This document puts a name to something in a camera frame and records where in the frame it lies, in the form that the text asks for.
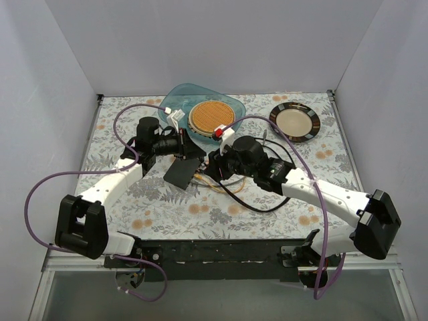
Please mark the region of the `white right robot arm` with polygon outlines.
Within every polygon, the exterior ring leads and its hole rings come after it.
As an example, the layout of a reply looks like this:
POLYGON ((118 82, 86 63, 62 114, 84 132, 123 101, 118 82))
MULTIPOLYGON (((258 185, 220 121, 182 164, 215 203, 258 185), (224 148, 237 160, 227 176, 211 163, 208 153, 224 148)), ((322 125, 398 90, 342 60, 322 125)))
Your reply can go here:
POLYGON ((217 182, 232 175, 252 178, 264 191, 304 201, 346 222, 328 237, 320 231, 307 237, 302 256, 309 265, 319 265, 328 256, 353 251, 382 260, 401 226, 388 193, 377 189, 367 194, 323 180, 315 181, 292 163, 269 157, 262 145, 250 136, 210 152, 205 172, 217 182))

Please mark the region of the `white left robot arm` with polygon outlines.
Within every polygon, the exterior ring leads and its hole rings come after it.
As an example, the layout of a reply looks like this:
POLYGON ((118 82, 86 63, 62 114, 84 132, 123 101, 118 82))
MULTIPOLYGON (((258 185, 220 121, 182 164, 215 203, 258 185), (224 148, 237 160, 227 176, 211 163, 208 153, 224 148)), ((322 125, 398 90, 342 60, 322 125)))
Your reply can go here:
POLYGON ((80 195, 62 199, 55 235, 58 247, 90 259, 119 255, 120 261, 130 268, 142 261, 142 251, 134 245, 136 238, 108 227, 108 212, 151 170, 158 156, 175 156, 164 178, 186 189, 206 153, 191 140, 186 129, 161 134, 158 119, 150 116, 139 120, 133 146, 133 150, 124 150, 111 174, 104 175, 80 195))

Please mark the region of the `black network switch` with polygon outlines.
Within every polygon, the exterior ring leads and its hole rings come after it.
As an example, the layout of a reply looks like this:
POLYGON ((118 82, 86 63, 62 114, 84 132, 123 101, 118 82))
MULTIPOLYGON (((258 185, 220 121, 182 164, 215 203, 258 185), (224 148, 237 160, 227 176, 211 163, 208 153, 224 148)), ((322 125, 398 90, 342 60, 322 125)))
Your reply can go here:
POLYGON ((185 190, 189 186, 200 164, 197 158, 187 160, 176 158, 163 179, 167 183, 185 190))

